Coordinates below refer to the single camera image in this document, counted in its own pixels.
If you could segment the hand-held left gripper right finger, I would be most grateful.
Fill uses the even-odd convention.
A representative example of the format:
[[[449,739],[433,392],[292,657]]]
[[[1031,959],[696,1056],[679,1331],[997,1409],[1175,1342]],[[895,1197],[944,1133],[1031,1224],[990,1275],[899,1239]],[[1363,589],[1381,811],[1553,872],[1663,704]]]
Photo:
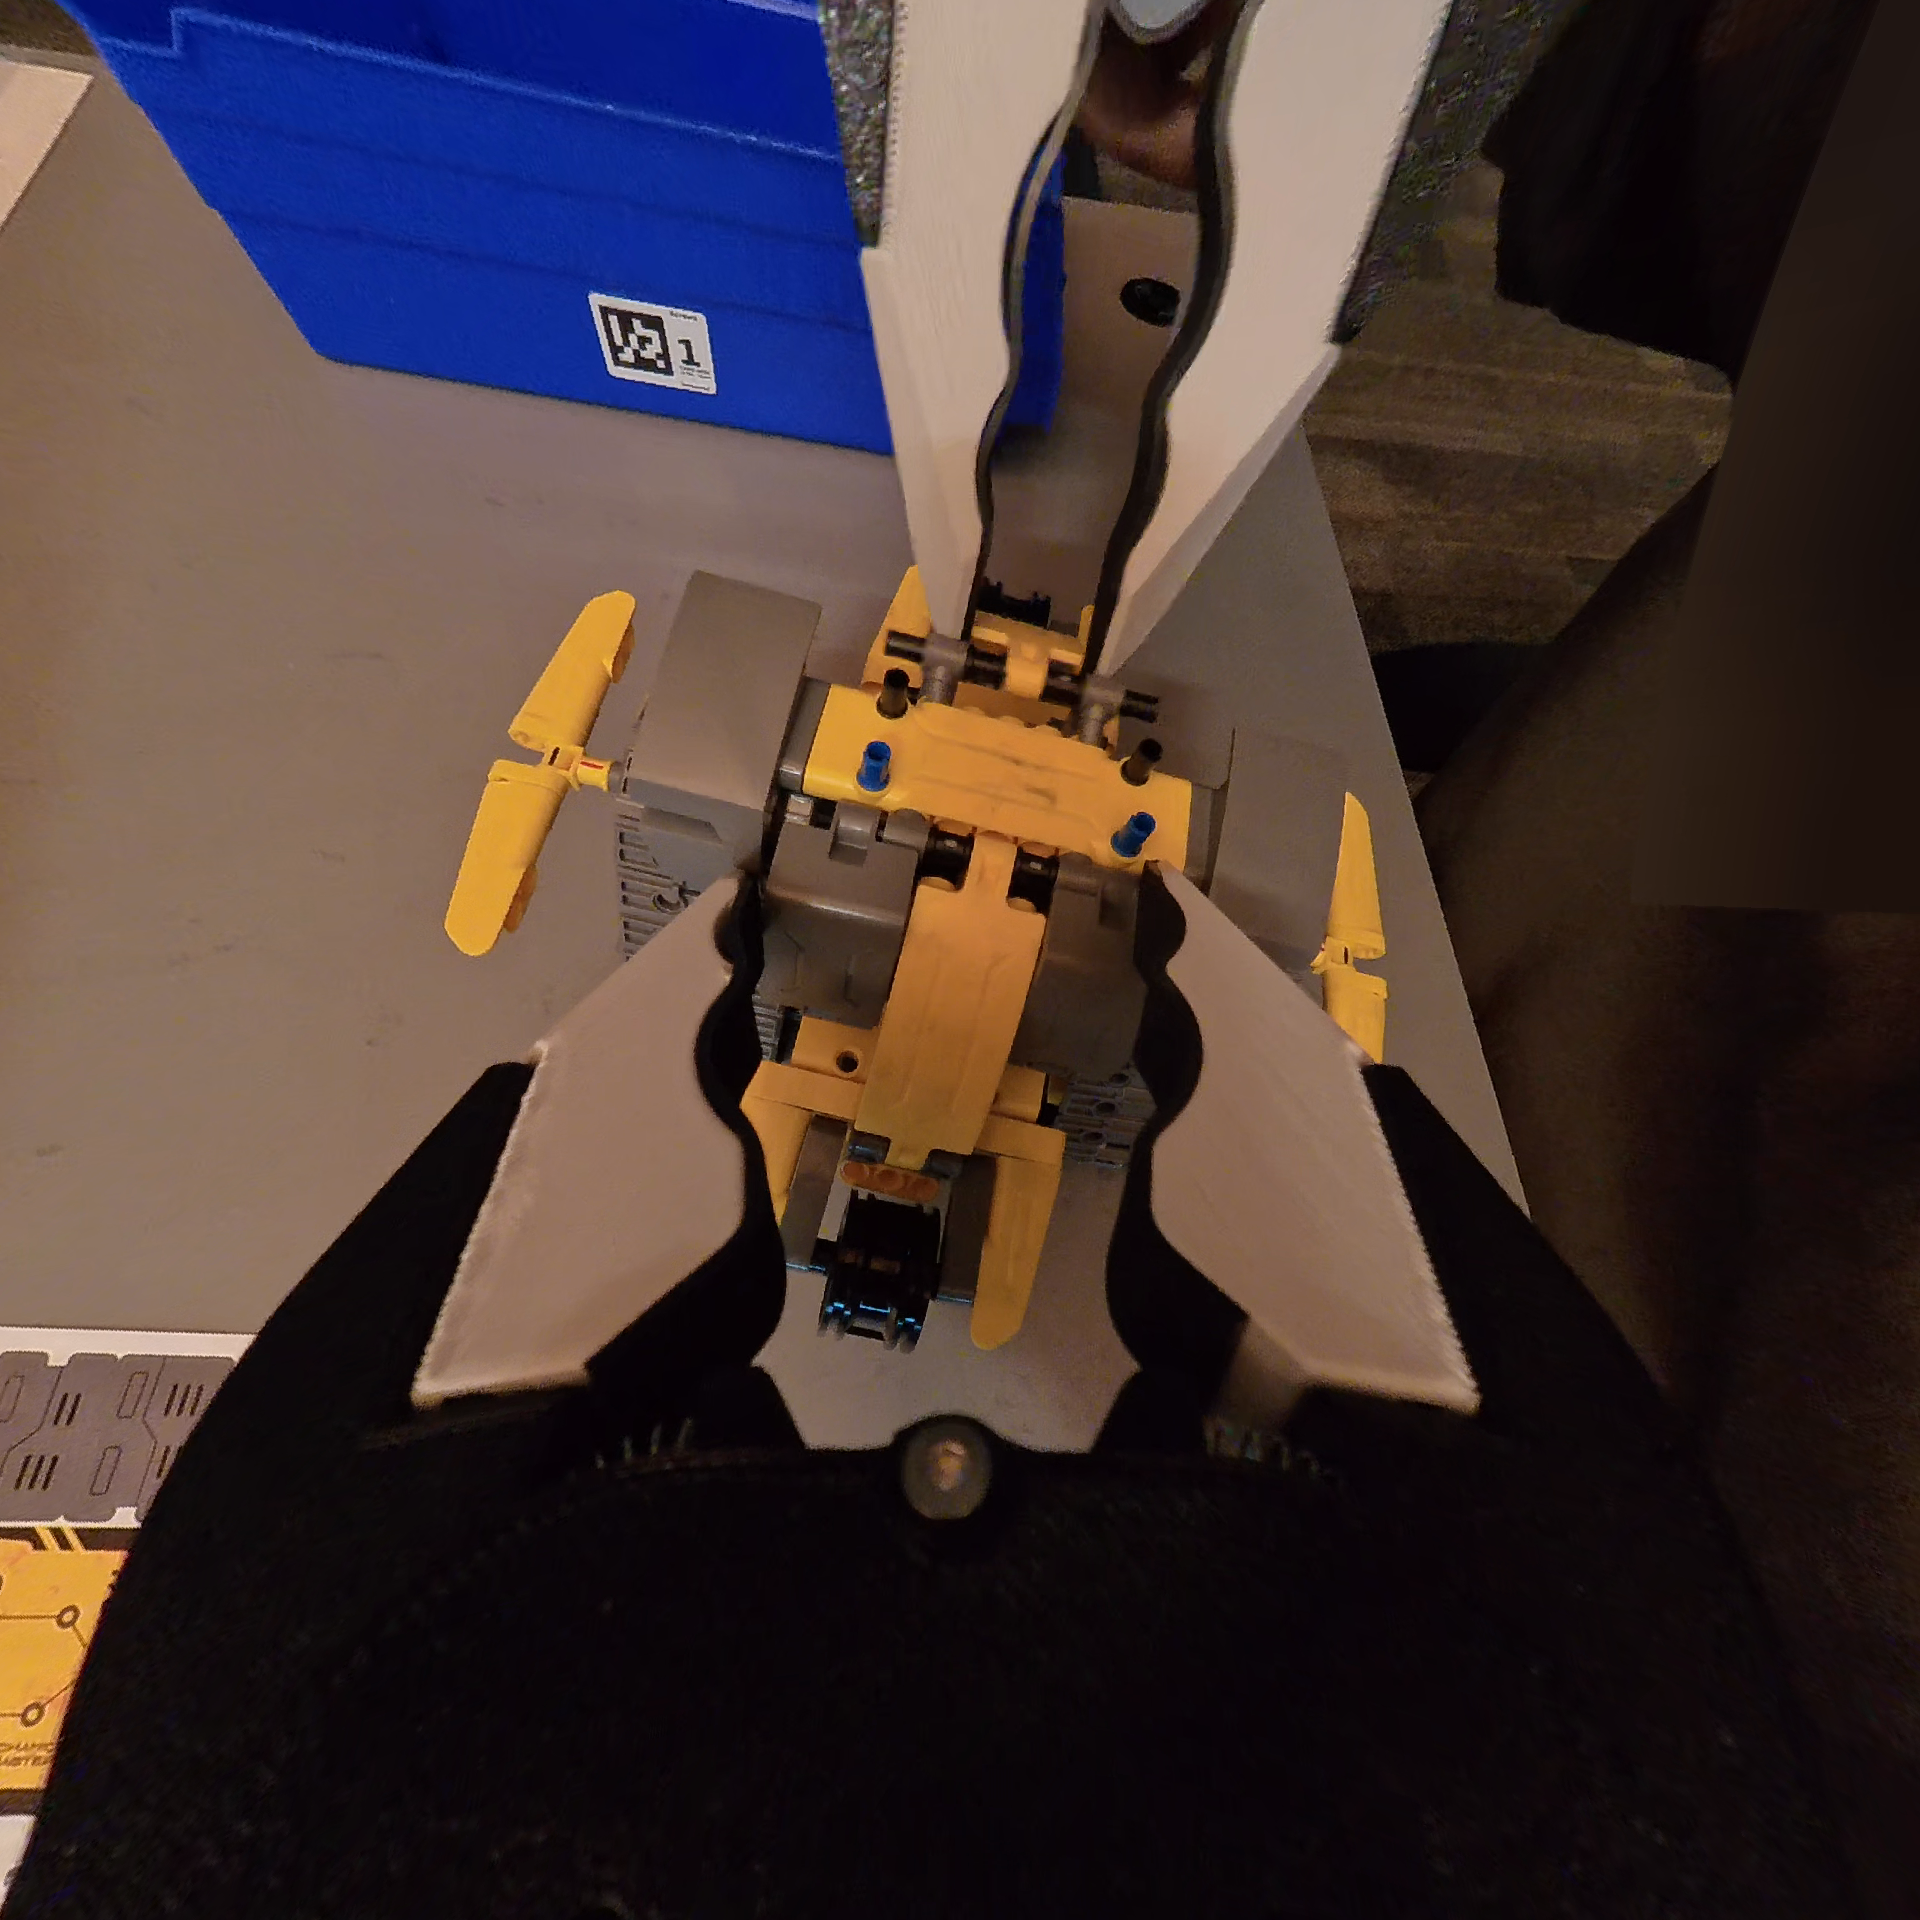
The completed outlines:
[[[1310,1386],[1476,1411],[1360,1050],[1177,869],[1141,878],[1135,967],[1155,1117],[1111,1238],[1126,1351],[1241,1430]]]

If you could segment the person's right hand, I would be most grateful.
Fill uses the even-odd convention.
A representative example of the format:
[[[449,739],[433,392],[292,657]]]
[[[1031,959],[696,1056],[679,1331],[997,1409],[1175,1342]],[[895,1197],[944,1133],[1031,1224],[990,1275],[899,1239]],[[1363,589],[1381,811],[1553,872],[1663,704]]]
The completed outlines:
[[[1183,33],[1135,41],[1108,18],[1075,117],[1077,134],[1134,174],[1193,190],[1203,90],[1188,72],[1208,34],[1197,16]]]

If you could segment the yellow grey toy brick vehicle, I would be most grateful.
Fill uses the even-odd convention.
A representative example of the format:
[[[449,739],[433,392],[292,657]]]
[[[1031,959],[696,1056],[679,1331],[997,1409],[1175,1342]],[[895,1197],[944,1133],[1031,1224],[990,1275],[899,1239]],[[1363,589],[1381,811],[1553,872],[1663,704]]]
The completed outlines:
[[[486,774],[445,934],[513,929],[559,806],[616,816],[635,953],[713,880],[755,886],[763,1065],[743,1099],[787,1261],[823,1329],[911,1347],[934,1302],[991,1351],[1021,1329],[1064,1161],[1123,1166],[1139,883],[1182,869],[1372,1059],[1385,955],[1369,816],[1341,757],[1231,735],[1222,785],[1164,767],[1160,702],[1086,675],[1091,615],[990,585],[966,639],[909,569],[854,682],[805,675],[817,611],[696,575],[619,760],[592,727],[633,598],[572,623]]]

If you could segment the blue plastic bin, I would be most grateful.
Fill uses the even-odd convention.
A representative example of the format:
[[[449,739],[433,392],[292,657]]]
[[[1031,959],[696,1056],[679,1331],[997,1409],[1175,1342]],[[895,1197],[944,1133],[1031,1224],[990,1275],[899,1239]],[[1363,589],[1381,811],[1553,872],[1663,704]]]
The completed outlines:
[[[892,450],[813,6],[65,9],[319,355]]]

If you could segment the white printed instruction sheet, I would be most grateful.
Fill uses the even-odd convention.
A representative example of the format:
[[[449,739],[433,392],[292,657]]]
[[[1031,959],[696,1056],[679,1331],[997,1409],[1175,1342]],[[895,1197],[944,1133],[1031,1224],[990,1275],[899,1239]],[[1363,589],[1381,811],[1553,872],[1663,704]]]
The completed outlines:
[[[0,78],[0,225],[37,179],[92,75],[69,67],[4,58]]]

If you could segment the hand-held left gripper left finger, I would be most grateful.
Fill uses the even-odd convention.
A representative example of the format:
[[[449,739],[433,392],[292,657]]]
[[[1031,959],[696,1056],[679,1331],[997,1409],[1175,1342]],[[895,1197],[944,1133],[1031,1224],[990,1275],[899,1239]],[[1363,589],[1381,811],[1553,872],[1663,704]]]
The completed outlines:
[[[676,1402],[761,1357],[787,1279],[743,1112],[758,971],[758,895],[726,877],[535,1047],[415,1407],[589,1376]]]

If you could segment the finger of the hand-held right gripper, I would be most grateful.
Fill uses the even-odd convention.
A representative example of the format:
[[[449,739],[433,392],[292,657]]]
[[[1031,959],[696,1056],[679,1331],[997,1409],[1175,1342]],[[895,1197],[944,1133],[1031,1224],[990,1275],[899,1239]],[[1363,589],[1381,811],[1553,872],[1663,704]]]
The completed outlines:
[[[880,240],[862,256],[908,534],[937,633],[969,619],[981,473],[1012,389],[1037,187],[1088,82],[1102,6],[901,3]]]
[[[1097,669],[1166,615],[1327,375],[1441,3],[1244,6],[1197,114],[1200,249],[1143,398],[1094,595]]]

